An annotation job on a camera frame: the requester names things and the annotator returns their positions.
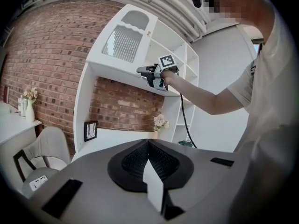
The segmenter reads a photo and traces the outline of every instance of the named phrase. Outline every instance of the flower vase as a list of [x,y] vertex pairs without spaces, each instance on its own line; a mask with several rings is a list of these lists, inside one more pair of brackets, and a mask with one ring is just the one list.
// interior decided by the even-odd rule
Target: flower vase
[[28,101],[26,99],[22,99],[22,101],[21,101],[21,117],[22,117],[22,119],[26,118],[27,105],[28,105]]
[[28,99],[28,105],[26,109],[26,120],[28,123],[32,123],[35,119],[32,103],[33,103],[32,100]]
[[153,139],[158,139],[158,134],[159,134],[159,131],[154,131],[154,136],[153,136]]

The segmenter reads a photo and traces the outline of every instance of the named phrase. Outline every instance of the ceiling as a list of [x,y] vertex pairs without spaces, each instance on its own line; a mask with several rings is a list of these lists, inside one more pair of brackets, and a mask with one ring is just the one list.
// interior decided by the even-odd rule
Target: ceiling
[[[57,0],[24,0],[22,10],[29,11]],[[194,42],[203,35],[235,23],[219,22],[207,7],[196,8],[192,0],[111,0],[138,6],[175,30],[186,41]]]

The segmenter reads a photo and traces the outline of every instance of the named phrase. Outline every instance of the white table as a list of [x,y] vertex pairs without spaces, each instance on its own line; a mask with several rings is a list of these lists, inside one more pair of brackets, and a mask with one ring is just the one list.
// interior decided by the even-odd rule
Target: white table
[[[23,184],[15,167],[13,156],[22,148],[36,140],[34,127],[41,124],[35,120],[28,123],[18,113],[8,113],[0,116],[0,171],[7,184],[16,190],[20,190]],[[22,170],[26,176],[30,168],[24,165],[20,159]]]

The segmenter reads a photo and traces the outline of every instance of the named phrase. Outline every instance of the black cable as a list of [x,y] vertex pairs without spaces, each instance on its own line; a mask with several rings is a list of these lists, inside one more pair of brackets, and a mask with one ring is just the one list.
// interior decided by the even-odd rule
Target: black cable
[[188,129],[187,122],[186,122],[186,117],[185,117],[184,102],[183,102],[183,96],[182,96],[182,94],[181,94],[181,101],[182,101],[182,112],[183,112],[183,117],[184,117],[184,122],[185,122],[186,130],[187,130],[187,133],[188,133],[188,136],[189,136],[189,139],[190,139],[191,143],[194,145],[194,147],[196,147],[195,143],[193,142],[193,140],[192,140],[192,138],[191,138],[191,136],[189,134],[189,129]]

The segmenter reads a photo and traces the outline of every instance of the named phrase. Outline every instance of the hand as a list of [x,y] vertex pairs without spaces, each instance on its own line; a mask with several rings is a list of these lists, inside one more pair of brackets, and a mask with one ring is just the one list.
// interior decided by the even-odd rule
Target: hand
[[162,71],[161,77],[165,81],[165,85],[171,85],[176,74],[170,70]]

